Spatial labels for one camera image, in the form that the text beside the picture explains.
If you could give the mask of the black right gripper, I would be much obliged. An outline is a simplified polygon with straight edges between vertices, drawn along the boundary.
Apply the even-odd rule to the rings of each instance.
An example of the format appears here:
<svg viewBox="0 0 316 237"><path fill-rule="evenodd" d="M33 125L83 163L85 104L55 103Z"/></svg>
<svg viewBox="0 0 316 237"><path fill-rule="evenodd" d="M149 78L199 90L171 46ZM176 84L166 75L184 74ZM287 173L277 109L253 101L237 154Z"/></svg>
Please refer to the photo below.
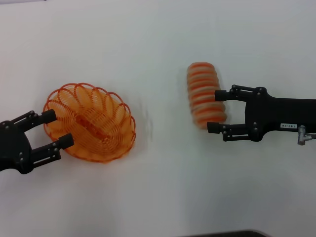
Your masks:
<svg viewBox="0 0 316 237"><path fill-rule="evenodd" d="M261 141L270 131L297 132L299 141L316 138L315 99L272 97L263 87L232 85L215 90L216 101L245 101L245 124L207 122L208 133L222 133L223 141Z"/></svg>

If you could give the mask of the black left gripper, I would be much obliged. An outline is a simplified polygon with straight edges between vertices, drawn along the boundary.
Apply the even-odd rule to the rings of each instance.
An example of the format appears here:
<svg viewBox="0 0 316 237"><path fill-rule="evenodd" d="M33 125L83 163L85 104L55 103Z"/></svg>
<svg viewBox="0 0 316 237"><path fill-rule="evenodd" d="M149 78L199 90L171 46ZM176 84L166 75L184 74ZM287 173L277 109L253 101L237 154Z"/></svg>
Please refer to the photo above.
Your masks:
<svg viewBox="0 0 316 237"><path fill-rule="evenodd" d="M24 131L41 124L56 121L54 110L48 110L38 115L29 111L12 121L0 123L0 170L15 169L21 174L30 173L34 168L61 159L60 150L74 145L69 133L58 140L33 149Z"/></svg>

